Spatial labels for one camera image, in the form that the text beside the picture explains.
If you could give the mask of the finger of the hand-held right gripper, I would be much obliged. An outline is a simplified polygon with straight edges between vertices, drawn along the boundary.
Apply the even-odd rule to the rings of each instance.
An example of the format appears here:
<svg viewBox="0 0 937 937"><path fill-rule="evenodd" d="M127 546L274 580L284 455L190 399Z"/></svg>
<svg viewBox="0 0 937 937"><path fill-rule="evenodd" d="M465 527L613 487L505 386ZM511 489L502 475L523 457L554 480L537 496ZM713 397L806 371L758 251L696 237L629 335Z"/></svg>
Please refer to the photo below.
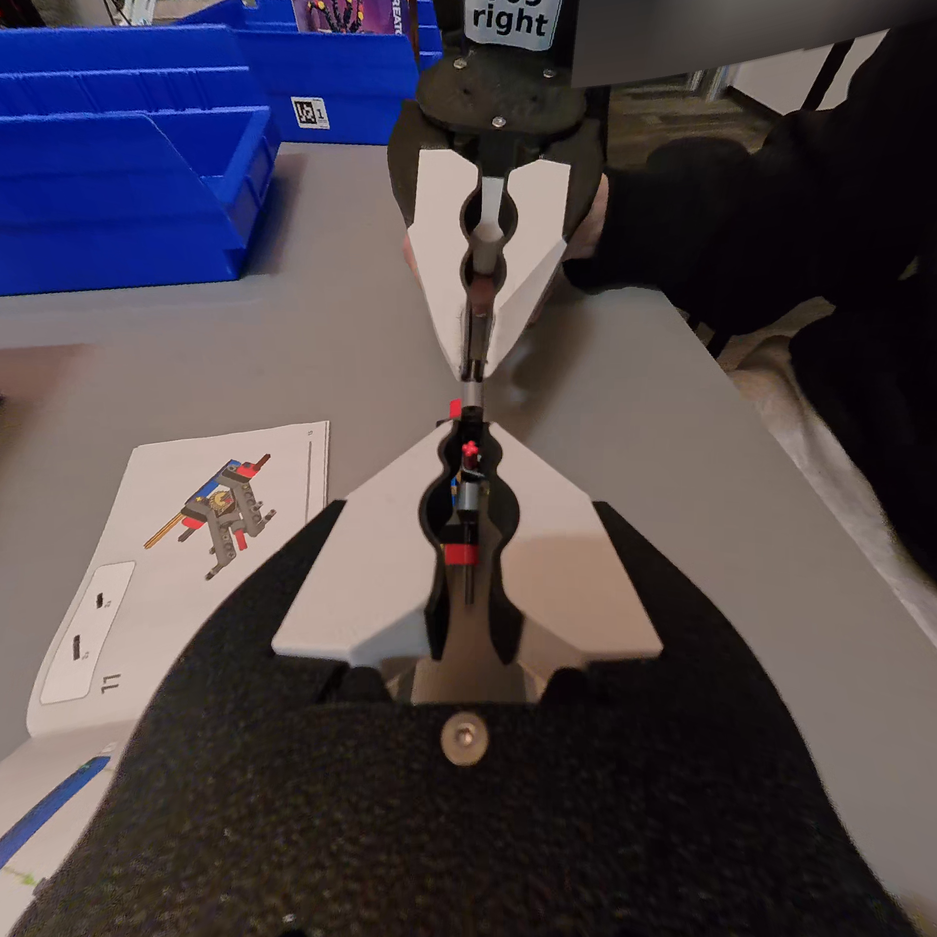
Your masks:
<svg viewBox="0 0 937 937"><path fill-rule="evenodd" d="M407 237L433 329L451 372L459 381L481 381L472 364L469 299L464 265L469 236L465 208L479 187L476 165L452 149L421 149L414 217Z"/></svg>
<svg viewBox="0 0 937 937"><path fill-rule="evenodd" d="M567 247L564 235L570 165L541 158L512 170L506 195L516 213L513 233L498 250L484 376L492 377L545 297Z"/></svg>

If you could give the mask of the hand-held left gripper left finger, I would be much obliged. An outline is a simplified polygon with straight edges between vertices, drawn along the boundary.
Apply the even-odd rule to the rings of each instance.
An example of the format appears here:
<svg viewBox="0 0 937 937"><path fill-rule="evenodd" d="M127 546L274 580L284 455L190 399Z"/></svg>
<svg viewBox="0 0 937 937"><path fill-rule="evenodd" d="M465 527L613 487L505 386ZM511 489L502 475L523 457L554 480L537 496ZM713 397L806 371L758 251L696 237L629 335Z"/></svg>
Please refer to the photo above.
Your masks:
<svg viewBox="0 0 937 937"><path fill-rule="evenodd" d="M421 526L443 472L441 424L345 499L275 637L278 655L401 668L430 654L425 609L438 549Z"/></svg>

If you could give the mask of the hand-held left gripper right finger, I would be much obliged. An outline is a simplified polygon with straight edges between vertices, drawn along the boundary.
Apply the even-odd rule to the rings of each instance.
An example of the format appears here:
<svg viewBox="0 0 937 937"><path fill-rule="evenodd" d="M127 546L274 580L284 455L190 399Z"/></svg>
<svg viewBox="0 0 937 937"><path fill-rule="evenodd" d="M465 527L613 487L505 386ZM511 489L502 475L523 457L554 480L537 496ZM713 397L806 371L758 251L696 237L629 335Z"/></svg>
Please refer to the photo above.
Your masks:
<svg viewBox="0 0 937 937"><path fill-rule="evenodd" d="M476 676L654 659L658 636L590 496L498 424L476 578Z"/></svg>

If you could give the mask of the small lego assembly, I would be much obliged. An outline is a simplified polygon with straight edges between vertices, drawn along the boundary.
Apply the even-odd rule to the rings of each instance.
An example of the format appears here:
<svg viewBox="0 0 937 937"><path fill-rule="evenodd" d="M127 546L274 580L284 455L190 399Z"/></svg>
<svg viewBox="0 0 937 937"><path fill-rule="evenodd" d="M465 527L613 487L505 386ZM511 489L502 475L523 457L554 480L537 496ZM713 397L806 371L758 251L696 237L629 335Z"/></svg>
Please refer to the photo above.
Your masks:
<svg viewBox="0 0 937 937"><path fill-rule="evenodd" d="M487 485L482 453L484 415L483 382L463 381L459 401L451 402L452 433L445 450L452 514L439 538L445 565L462 570L465 606L471 606L475 598L481 509Z"/></svg>

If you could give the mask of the person's right forearm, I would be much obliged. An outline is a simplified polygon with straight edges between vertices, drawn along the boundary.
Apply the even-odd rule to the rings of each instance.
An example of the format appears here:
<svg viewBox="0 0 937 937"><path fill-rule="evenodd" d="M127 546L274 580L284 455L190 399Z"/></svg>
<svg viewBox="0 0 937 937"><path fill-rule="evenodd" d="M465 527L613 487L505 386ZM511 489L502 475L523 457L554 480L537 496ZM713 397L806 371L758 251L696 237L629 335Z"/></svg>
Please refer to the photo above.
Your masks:
<svg viewBox="0 0 937 937"><path fill-rule="evenodd" d="M718 332L803 301L883 293L935 244L935 20L890 30L826 111L783 116L750 153L684 138L607 170L601 228L564 273L586 292L656 288Z"/></svg>

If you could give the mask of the person's right hand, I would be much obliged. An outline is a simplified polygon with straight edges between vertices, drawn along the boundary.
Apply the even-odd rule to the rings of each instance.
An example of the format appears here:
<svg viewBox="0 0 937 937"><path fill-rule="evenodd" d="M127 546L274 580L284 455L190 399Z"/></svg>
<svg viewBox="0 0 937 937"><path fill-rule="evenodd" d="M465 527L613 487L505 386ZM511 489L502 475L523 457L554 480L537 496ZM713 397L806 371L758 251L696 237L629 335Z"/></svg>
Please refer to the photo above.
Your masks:
<svg viewBox="0 0 937 937"><path fill-rule="evenodd" d="M568 241L563 254L564 263L585 261L594 256L603 234L608 194L609 180L603 173L588 213Z"/></svg>

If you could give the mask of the blue plastic bin with tag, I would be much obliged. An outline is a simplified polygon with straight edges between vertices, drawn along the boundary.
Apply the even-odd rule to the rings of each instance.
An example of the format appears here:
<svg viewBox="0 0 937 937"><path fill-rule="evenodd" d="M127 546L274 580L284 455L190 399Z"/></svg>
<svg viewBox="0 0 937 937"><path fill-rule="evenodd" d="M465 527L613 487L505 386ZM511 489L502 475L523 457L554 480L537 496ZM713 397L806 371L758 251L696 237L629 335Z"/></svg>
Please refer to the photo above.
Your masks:
<svg viewBox="0 0 937 937"><path fill-rule="evenodd" d="M420 74L442 54L432 1L403 36L301 33L290 1L217 2L178 25L223 25L269 101L282 141L385 145Z"/></svg>

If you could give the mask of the purple printed box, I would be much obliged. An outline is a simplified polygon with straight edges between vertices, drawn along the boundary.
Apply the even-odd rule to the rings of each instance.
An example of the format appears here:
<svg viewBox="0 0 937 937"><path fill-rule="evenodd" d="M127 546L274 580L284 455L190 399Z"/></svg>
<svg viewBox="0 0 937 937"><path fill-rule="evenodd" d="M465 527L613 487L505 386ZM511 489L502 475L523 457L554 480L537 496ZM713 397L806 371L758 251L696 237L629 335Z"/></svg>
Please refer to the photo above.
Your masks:
<svg viewBox="0 0 937 937"><path fill-rule="evenodd" d="M291 6L301 33L411 38L418 26L408 1L292 1Z"/></svg>

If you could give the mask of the open instruction booklet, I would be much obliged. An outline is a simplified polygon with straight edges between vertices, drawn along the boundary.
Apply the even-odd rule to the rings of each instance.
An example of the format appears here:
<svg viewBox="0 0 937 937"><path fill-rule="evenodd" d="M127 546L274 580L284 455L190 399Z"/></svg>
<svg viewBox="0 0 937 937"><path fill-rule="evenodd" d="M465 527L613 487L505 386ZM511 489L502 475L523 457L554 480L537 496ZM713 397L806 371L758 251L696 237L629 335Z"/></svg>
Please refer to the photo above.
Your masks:
<svg viewBox="0 0 937 937"><path fill-rule="evenodd" d="M205 619L325 505L330 424L135 448L2 761L2 931L88 823Z"/></svg>

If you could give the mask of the person's body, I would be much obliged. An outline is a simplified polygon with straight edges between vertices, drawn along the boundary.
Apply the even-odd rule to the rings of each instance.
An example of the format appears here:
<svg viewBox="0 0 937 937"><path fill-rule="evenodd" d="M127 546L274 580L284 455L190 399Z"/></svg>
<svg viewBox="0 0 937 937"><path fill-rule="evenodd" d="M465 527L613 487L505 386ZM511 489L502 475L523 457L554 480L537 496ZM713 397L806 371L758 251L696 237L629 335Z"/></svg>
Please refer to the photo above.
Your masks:
<svg viewBox="0 0 937 937"><path fill-rule="evenodd" d="M934 579L935 304L918 277L837 306L795 335L790 356L800 390Z"/></svg>

